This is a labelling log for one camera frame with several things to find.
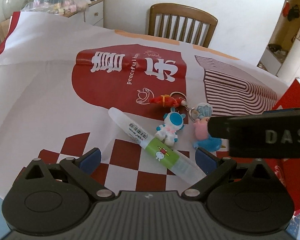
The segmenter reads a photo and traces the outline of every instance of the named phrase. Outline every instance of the astronaut figurine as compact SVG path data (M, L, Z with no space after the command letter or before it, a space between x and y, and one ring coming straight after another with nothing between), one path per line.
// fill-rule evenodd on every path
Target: astronaut figurine
M170 111L170 113L164 115L164 124L157 127L154 136L160 141L164 140L164 144L171 147L178 141L177 131L183 129L183 119L186 115L177 113L174 107Z

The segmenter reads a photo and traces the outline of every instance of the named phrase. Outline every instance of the glue stick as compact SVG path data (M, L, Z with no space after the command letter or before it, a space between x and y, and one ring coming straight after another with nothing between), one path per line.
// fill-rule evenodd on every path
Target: glue stick
M108 111L111 119L158 163L168 168L185 182L193 185L205 177L204 172L182 153L171 150L159 139L117 108Z

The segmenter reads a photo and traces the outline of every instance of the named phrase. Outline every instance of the red and white tablecloth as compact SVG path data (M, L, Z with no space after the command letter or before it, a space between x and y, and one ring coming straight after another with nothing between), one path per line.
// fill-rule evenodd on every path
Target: red and white tablecloth
M110 107L155 133L169 109L149 104L152 97L179 91L189 106L213 105L214 115L261 114L286 89L268 72L211 49L15 13L0 45L0 197L33 158L57 163L93 147L102 161L92 177L115 193L181 192L190 185L133 143L109 118ZM188 118L178 138L174 149L194 160Z

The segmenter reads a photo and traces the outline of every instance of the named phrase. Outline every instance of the red box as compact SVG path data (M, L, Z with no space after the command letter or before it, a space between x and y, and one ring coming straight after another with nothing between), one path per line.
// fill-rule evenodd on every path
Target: red box
M300 107L300 79L294 80L272 110L294 107ZM266 162L287 188L296 213L300 212L300 159L266 159Z

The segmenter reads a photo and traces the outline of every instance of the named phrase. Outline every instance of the blue gripper pad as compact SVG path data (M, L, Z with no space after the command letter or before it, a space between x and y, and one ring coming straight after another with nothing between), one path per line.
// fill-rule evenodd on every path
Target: blue gripper pad
M195 151L195 162L206 175L221 165L221 160L218 157L203 148L198 148Z
M101 162L101 152L98 148L93 148L90 152L86 153L88 156L82 161L80 161L80 158L77 159L80 161L78 165L79 169L88 175L91 175Z

